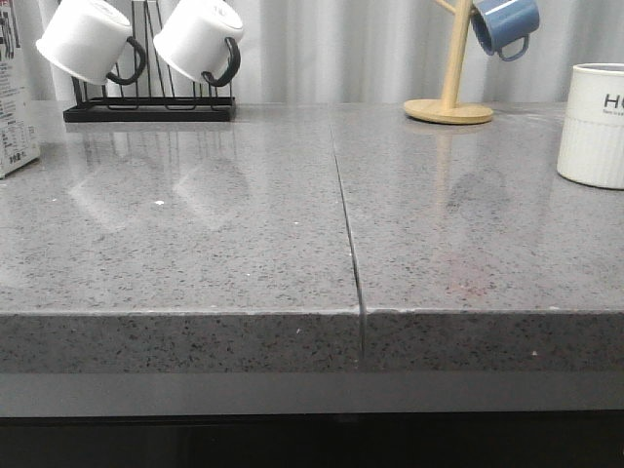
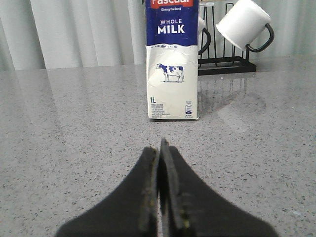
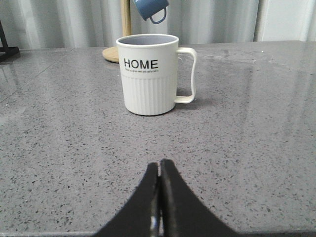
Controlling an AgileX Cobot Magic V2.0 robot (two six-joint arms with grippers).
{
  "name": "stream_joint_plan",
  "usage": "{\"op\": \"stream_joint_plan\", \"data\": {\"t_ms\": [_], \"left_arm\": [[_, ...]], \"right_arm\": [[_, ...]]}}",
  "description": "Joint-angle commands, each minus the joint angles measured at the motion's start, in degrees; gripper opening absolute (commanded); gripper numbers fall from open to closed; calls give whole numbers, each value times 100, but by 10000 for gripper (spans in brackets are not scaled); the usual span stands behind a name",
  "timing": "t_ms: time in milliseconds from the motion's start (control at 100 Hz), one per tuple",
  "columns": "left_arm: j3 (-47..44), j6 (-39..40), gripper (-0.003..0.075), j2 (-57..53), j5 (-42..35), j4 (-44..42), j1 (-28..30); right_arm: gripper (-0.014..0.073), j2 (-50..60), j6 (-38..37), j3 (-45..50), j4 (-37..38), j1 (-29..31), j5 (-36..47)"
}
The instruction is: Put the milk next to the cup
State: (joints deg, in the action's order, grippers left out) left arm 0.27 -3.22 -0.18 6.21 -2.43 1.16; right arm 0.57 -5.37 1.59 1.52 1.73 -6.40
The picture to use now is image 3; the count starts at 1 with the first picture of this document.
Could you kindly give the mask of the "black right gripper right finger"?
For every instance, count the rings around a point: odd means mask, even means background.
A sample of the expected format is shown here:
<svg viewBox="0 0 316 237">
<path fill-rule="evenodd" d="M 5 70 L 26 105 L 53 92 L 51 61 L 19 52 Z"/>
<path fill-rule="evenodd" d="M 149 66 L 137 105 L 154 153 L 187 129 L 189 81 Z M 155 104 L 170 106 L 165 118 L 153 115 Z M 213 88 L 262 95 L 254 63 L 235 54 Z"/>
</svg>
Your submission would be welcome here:
<svg viewBox="0 0 316 237">
<path fill-rule="evenodd" d="M 237 232 L 210 212 L 188 187 L 174 162 L 160 162 L 165 237 L 236 237 Z"/>
</svg>

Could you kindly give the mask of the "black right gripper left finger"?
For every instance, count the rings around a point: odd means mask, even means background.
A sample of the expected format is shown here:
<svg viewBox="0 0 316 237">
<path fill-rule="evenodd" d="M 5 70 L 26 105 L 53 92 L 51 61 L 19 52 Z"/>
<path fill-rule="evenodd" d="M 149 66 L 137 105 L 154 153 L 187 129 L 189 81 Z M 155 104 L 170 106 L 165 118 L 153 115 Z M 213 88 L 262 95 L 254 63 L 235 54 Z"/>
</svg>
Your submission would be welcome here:
<svg viewBox="0 0 316 237">
<path fill-rule="evenodd" d="M 148 164 L 139 186 L 96 237 L 158 236 L 158 164 Z"/>
</svg>

